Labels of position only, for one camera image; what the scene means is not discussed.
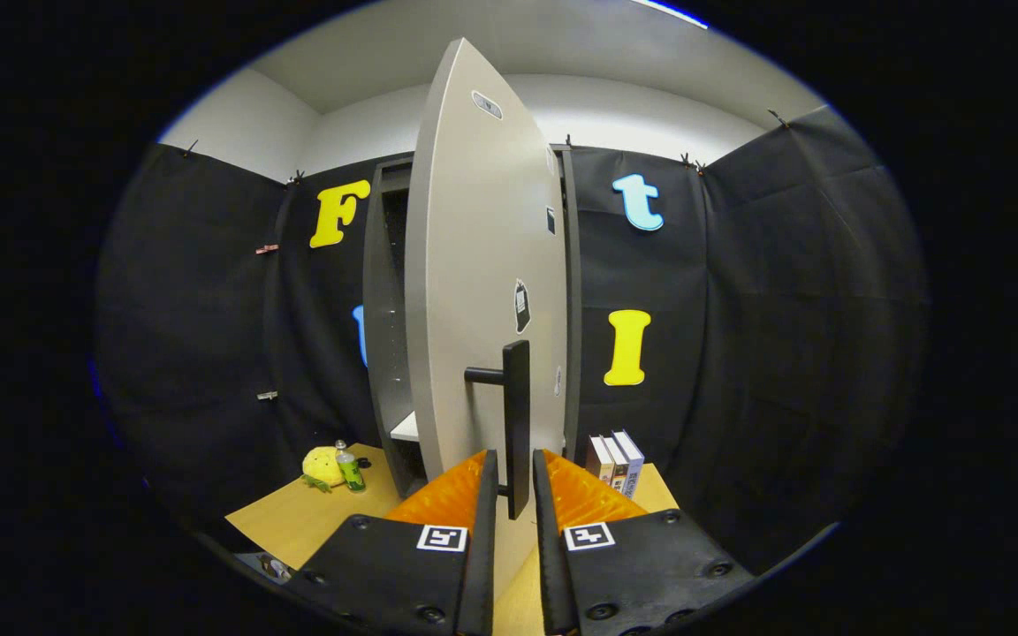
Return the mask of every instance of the plush toy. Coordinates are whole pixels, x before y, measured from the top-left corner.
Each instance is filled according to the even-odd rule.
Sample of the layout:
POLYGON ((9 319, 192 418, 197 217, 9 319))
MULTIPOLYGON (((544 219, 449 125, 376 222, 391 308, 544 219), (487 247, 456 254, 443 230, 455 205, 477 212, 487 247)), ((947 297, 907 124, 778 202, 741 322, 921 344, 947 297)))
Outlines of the plush toy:
POLYGON ((323 493, 331 493, 333 485, 344 483, 344 475, 336 464, 336 447, 319 446, 309 451, 300 462, 300 475, 305 483, 319 487, 323 493))

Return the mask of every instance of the black door handle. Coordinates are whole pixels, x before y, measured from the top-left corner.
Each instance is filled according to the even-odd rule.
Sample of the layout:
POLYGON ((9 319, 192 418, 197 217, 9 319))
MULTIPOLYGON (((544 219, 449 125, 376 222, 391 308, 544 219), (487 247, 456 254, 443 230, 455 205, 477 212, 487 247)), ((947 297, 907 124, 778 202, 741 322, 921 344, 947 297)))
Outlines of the black door handle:
POLYGON ((528 341, 506 344, 501 369, 465 367, 465 382, 500 385, 505 390, 506 477, 498 495, 509 499, 509 519, 516 519, 528 504, 529 392, 528 341))

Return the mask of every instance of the water bottle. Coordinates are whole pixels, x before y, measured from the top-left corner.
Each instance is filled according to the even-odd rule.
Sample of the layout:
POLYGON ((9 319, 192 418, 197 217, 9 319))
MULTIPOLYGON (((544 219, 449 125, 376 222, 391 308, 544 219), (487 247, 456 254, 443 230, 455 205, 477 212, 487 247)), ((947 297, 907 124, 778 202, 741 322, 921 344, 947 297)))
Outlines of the water bottle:
POLYGON ((336 440, 336 466, 340 467, 340 473, 348 483, 348 490, 362 493, 367 487, 364 484, 364 476, 359 474, 359 462, 356 462, 356 456, 347 451, 347 444, 344 444, 342 439, 336 440))

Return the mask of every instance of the black fabric backdrop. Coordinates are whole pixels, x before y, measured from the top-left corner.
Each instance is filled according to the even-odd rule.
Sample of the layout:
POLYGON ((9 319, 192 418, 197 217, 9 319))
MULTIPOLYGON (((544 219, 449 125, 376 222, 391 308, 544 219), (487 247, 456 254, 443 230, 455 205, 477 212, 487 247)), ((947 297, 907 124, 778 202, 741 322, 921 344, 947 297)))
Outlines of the black fabric backdrop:
POLYGON ((680 162, 639 153, 573 149, 572 175, 579 210, 582 342, 576 459, 586 439, 626 429, 661 470, 672 462, 690 410, 701 358, 706 301, 704 205, 695 176, 680 162), (641 174, 659 189, 651 212, 663 217, 653 232, 626 220, 617 178, 641 174), (635 386, 607 386, 619 309, 651 314, 642 332, 635 386))
POLYGON ((929 297, 900 192, 833 110, 703 172, 706 346, 666 479, 759 573, 840 520, 888 459, 929 297))
MULTIPOLYGON (((335 439, 379 446, 352 309, 367 197, 312 248, 319 193, 374 158, 282 185, 157 146, 110 229, 98 370, 157 489, 204 524, 335 439), (279 249, 254 254, 266 243, 279 249), (278 391, 278 399, 256 395, 278 391)), ((703 170, 571 152, 579 209, 579 433, 627 429, 679 504, 750 571, 841 518, 901 435, 925 334, 916 234, 873 154, 829 109, 703 170), (663 228, 626 220, 641 174, 663 228), (607 386, 612 311, 651 314, 637 386, 607 386)))
POLYGON ((278 237, 278 275, 270 287, 274 315, 267 334, 278 383, 278 413, 300 458, 336 439, 381 444, 367 369, 359 354, 359 326, 351 314, 363 304, 369 197, 356 201, 350 224, 340 225, 340 242, 312 248, 308 241, 317 230, 317 194, 359 180, 371 184, 376 164, 399 157, 340 166, 291 186, 293 197, 278 237))
POLYGON ((269 178, 153 146, 97 267, 97 373, 121 438, 164 503, 231 544, 223 515, 294 476, 278 414, 258 401, 275 387, 268 258, 254 250, 283 196, 269 178))

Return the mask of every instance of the book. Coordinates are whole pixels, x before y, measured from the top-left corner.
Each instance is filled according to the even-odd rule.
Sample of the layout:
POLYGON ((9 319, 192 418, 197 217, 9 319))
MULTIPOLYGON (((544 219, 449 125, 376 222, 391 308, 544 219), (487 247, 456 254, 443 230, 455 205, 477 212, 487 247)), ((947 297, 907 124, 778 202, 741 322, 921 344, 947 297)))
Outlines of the book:
POLYGON ((642 463, 645 462, 646 458, 643 458, 642 451, 635 446, 631 436, 626 435, 626 430, 612 431, 611 433, 615 438, 615 444, 619 445, 619 449, 623 452, 623 456, 626 458, 626 482, 623 483, 623 495, 627 499, 633 499, 634 488, 639 485, 639 473, 642 472, 642 463))
POLYGON ((611 475, 615 467, 615 463, 611 460, 611 453, 607 451, 607 446, 603 443, 603 438, 591 436, 588 442, 586 463, 583 467, 586 468, 587 472, 599 476, 599 478, 610 484, 611 475))
POLYGON ((619 445, 615 444, 615 439, 605 438, 603 443, 607 444, 607 451, 611 453, 611 460, 615 463, 614 472, 611 474, 611 487, 622 493, 623 485, 626 485, 626 468, 630 463, 627 462, 626 456, 623 456, 619 445))

